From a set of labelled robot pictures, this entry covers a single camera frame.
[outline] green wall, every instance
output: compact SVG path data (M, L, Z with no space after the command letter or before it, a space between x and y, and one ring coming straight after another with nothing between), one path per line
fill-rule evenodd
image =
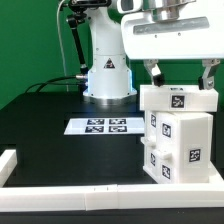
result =
M0 2L0 108L23 93L32 84L45 82L63 76L56 11L58 0L13 0ZM71 31L66 23L68 9L61 13L62 36L66 53L67 73L79 72L79 63ZM116 21L121 16L114 10L110 15ZM91 66L91 38L88 24L79 28L87 64ZM134 73L134 83L149 83L141 61L133 61L130 67ZM195 84L203 73L200 61L161 61L160 68L167 83ZM224 66L216 76L216 89L220 93L220 103L224 106ZM46 91L66 91L65 87L47 87Z

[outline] white cube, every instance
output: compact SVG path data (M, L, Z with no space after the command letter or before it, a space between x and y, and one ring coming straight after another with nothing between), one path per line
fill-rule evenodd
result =
M144 170L158 183L208 182L212 115L157 112L156 118L156 146L145 147Z
M196 85L140 86L140 110L144 111L217 111L216 90L199 90Z

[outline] table surface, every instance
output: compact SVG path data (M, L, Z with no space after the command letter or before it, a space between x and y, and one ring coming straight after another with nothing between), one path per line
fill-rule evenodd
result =
M77 93L28 93L0 111L0 152L17 149L5 187L155 184L141 135L65 136L70 118L143 117L138 103L99 106ZM0 223L224 223L223 208L1 213Z

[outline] cable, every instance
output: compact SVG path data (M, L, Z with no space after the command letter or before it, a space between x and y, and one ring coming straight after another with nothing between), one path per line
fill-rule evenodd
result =
M59 5L58 5L58 10L57 10L57 28L58 28L58 38L59 38L59 44L60 44L60 49L61 49L61 56L62 56L62 62L63 62L63 70L64 70L64 76L67 76L67 68L66 68L66 60L65 60L65 52L64 52L64 46L63 46L63 41L62 41L62 36L61 36L61 27L60 27L60 9L62 5L64 4L66 0L62 0Z
M75 75L71 75L71 76L66 76L66 77L63 76L63 77L48 80L46 83L43 83L42 85L40 85L40 87L36 90L36 92L40 92L40 90L43 89L46 85L48 85L48 83L62 81L62 80L68 80L68 79L75 79L75 77L76 77Z
M36 83L34 85L31 85L29 86L25 93L28 93L30 89L32 89L33 87L36 87L36 86L41 86L41 85L56 85L56 86L66 86L66 85L69 85L69 86L77 86L77 85L80 85L81 83L52 83L52 82L41 82L41 83Z

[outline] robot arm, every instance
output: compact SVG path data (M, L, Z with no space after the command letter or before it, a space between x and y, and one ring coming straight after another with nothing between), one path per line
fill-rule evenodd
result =
M121 24L129 58L202 59L205 72L199 78L199 88L213 88L219 59L224 57L224 1L145 0L141 7L136 2L118 1L120 12L129 13ZM152 65L145 64L154 81Z
M117 0L69 0L73 11L67 22L72 30L81 65L82 79L88 88L84 100L100 104L121 104L135 101L132 73L126 65L120 24L108 15L109 6ZM78 35L78 25L88 19L92 36L93 65L87 68Z

